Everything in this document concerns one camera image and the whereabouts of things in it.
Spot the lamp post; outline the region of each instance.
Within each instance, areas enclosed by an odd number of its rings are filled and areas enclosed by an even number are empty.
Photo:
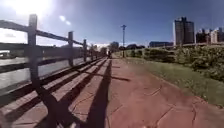
[[[123,47],[125,46],[125,28],[127,27],[126,25],[122,25],[121,26],[123,28]]]

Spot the river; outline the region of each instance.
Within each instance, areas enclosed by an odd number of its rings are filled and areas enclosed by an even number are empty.
[[[7,59],[0,60],[0,66],[8,65],[8,64],[18,64],[27,62],[26,58],[15,58],[15,59]],[[74,59],[74,65],[78,65],[83,62],[83,58]],[[52,72],[59,71],[61,69],[69,67],[68,61],[60,61],[57,63],[52,63],[48,65],[39,66],[39,76],[48,75]],[[27,81],[30,79],[30,72],[28,68],[16,70],[12,72],[2,73],[0,74],[0,89],[6,88],[10,85],[16,85],[23,81]]]

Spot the paved path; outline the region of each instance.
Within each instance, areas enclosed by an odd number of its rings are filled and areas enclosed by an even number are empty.
[[[101,60],[44,88],[56,108],[63,105],[86,128],[224,128],[224,110],[120,59]],[[57,127],[36,96],[1,108],[14,128]]]

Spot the building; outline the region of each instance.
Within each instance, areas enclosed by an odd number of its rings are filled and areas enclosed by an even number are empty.
[[[211,43],[224,42],[223,28],[217,28],[210,33]]]
[[[173,46],[173,42],[151,41],[149,48]]]
[[[186,17],[175,20],[173,24],[174,46],[195,43],[194,23]]]
[[[196,43],[209,44],[211,42],[210,32],[211,30],[205,31],[205,29],[201,29],[201,31],[196,34]]]

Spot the grass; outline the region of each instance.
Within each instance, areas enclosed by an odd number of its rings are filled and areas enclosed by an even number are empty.
[[[224,107],[224,83],[220,81],[206,78],[200,73],[178,64],[146,61],[139,58],[128,58],[126,61],[144,68],[180,88],[191,91],[210,104]]]

